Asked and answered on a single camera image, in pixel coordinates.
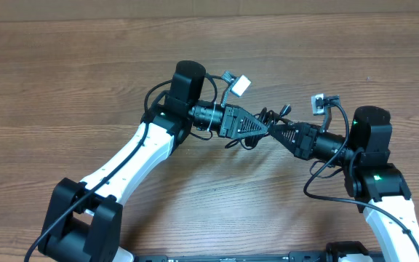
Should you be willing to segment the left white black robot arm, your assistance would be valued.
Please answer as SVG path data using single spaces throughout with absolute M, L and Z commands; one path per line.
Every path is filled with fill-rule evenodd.
M 223 96 L 200 98 L 204 81 L 226 83 Z M 203 65 L 183 60 L 161 92 L 144 102 L 141 123 L 130 141 L 92 174 L 75 182 L 62 179 L 54 188 L 34 252 L 56 261 L 133 261 L 120 246 L 122 213 L 144 178 L 191 134 L 192 127 L 231 140 L 263 135 L 267 127 L 243 108 L 227 104 L 229 94 L 242 96 L 251 81 L 226 71 L 217 77 Z

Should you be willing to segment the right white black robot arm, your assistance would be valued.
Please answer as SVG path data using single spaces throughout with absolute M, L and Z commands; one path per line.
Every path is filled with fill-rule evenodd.
M 403 174 L 388 160 L 390 113 L 376 106 L 361 106 L 352 119 L 344 121 L 344 136 L 288 119 L 271 124 L 268 134 L 293 156 L 322 163 L 311 173 L 307 185 L 329 167 L 338 166 L 344 174 L 347 198 L 312 194 L 305 186 L 306 196 L 356 205 L 378 240 L 385 261 L 419 261 L 419 225 L 412 193 Z

